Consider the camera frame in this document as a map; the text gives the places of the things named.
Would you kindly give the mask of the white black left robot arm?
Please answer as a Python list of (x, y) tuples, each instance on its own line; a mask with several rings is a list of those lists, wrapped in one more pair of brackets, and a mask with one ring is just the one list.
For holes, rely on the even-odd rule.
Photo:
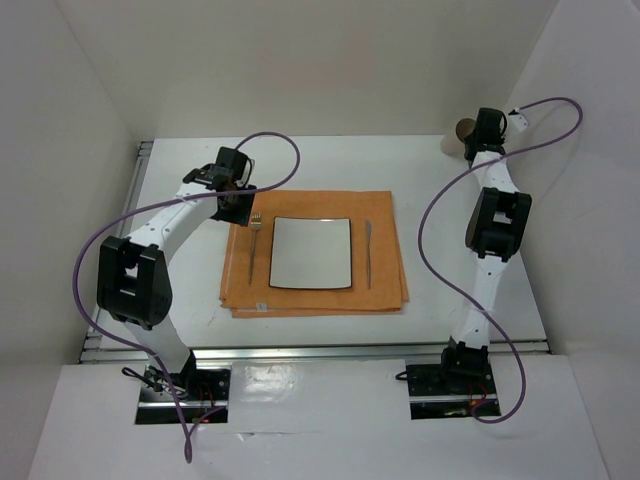
[(201, 374), (169, 316), (173, 290), (168, 264), (203, 222), (248, 224), (254, 195), (236, 192), (255, 188), (249, 183), (253, 167), (246, 154), (220, 148), (215, 162), (183, 178), (175, 204), (159, 209), (126, 237), (109, 236), (100, 246), (98, 305), (151, 351), (151, 366), (165, 372), (162, 386), (176, 399), (193, 395)]

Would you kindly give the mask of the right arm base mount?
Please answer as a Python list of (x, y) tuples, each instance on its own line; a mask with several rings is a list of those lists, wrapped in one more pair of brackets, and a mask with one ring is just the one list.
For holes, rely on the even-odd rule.
[(395, 375), (407, 387), (412, 420), (499, 417), (492, 371), (478, 379), (445, 377), (436, 364), (407, 364)]

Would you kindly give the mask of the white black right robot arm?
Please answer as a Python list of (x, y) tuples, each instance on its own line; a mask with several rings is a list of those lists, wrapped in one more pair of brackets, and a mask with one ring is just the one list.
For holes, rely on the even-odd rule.
[(509, 260), (519, 251), (532, 206), (531, 196), (518, 190), (502, 158), (507, 128), (507, 115), (488, 107), (480, 108), (475, 120), (463, 119), (455, 127), (480, 193), (465, 234), (465, 245), (475, 255), (473, 301), (436, 369), (438, 384), (448, 392), (471, 391), (490, 374), (486, 315)]

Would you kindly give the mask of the beige paper cup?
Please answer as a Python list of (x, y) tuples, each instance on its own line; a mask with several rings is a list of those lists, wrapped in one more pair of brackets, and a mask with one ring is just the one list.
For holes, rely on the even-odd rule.
[(471, 118), (460, 119), (455, 127), (446, 133), (440, 141), (440, 150), (444, 155), (463, 158), (465, 151), (464, 140), (469, 136), (474, 128), (476, 121)]

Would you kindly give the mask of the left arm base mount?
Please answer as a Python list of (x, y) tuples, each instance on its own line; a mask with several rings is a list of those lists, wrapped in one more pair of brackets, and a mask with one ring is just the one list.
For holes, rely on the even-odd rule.
[[(123, 367), (121, 373), (140, 382), (141, 388), (135, 417), (136, 425), (178, 424), (179, 417), (166, 379), (151, 367), (138, 373)], [(177, 398), (188, 425), (197, 421), (222, 424), (228, 421), (231, 367), (205, 369), (198, 372), (195, 384), (176, 385)]]

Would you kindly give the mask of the silver fork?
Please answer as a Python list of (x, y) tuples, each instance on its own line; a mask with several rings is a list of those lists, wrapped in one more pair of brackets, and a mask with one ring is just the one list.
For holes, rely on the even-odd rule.
[(248, 265), (248, 284), (251, 285), (253, 282), (253, 275), (254, 275), (257, 237), (262, 228), (262, 214), (260, 212), (255, 212), (251, 215), (249, 228), (251, 231), (251, 243), (250, 243), (250, 255), (249, 255), (249, 265)]

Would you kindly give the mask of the silver table knife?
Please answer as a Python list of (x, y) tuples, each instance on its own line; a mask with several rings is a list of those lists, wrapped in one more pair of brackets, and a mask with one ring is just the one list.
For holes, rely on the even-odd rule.
[(371, 241), (372, 241), (372, 223), (369, 219), (365, 220), (365, 241), (366, 241), (366, 280), (367, 288), (372, 288), (372, 254), (371, 254)]

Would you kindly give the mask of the white square plate black rim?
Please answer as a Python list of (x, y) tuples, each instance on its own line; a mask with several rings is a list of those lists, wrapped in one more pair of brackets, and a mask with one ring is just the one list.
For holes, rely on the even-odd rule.
[(348, 218), (274, 219), (270, 287), (340, 290), (350, 288), (352, 283)]

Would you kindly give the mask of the orange cloth placemat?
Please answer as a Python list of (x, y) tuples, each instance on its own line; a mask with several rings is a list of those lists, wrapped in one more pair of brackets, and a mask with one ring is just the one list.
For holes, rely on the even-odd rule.
[[(409, 292), (389, 191), (274, 190), (255, 197), (262, 214), (254, 275), (248, 284), (251, 231), (232, 226), (221, 277), (221, 306), (234, 318), (330, 316), (397, 312)], [(274, 219), (348, 218), (352, 232), (350, 288), (289, 290), (269, 286)], [(367, 288), (365, 220), (372, 223), (372, 288)]]

